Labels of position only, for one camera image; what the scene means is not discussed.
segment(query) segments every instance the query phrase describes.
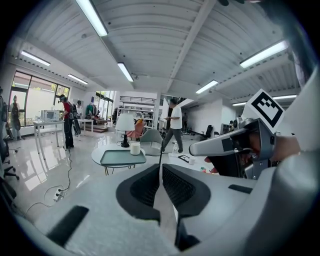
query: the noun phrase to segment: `glossy white floor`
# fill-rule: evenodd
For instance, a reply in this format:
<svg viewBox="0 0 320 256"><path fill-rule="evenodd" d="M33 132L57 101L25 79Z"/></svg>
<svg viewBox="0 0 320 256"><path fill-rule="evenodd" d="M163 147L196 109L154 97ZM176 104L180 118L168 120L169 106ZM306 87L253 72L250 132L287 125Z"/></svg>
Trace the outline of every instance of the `glossy white floor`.
<svg viewBox="0 0 320 256"><path fill-rule="evenodd" d="M62 145L62 135L60 134L58 137L59 144ZM16 174L20 177L20 180L11 176L5 177L5 180L16 191L17 197L14 202L22 212L25 213L36 202L42 202L48 206L52 206L55 203L53 195L57 187L49 188L58 185L64 188L68 187L69 158L72 161L72 169L69 172L71 183L70 188L64 195L65 197L71 193L76 193L77 188L82 184L90 182L95 178L108 178L105 176L104 167L93 162L91 153L93 149L101 145L120 141L119 135L116 137L115 132L93 134L86 132L86 136L81 136L81 141L78 141L77 137L73 137L73 140L74 148L70 150L70 156L68 151L65 151L62 147L57 147L55 135L43 137L42 143L46 160L43 160L42 155L38 154L33 136L27 137L26 140L11 141L9 143L10 149L19 148L17 153L14 150L10 150L9 160L11 162L10 165L16 168ZM189 152L189 146L194 142L194 140L184 138L184 153ZM165 151L171 152L172 148L173 144L169 143ZM159 162L158 157L147 156L146 158L147 162L145 165ZM162 163L167 163L168 159L168 155L164 154L162 156ZM114 170L113 175L123 171L130 172L128 168L119 168ZM161 213L160 226L163 232L174 241L176 219L170 199L162 185L160 185L157 191L154 208L158 209ZM50 211L49 207L43 204L35 204L27 211L26 217L31 222L34 222L41 214L46 214L47 211Z"/></svg>

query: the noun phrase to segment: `man in red shirt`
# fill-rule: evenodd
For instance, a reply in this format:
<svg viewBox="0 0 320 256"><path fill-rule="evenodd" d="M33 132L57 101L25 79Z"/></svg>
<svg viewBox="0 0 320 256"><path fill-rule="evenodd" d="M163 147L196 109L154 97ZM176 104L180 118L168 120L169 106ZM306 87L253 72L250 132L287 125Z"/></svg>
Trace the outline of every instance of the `man in red shirt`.
<svg viewBox="0 0 320 256"><path fill-rule="evenodd" d="M60 95L60 101L63 103L64 112L61 116L61 119L64 118L64 134L65 134L65 146L66 148L74 148L74 138L72 137L72 120L69 118L71 111L71 103L67 101L65 95Z"/></svg>

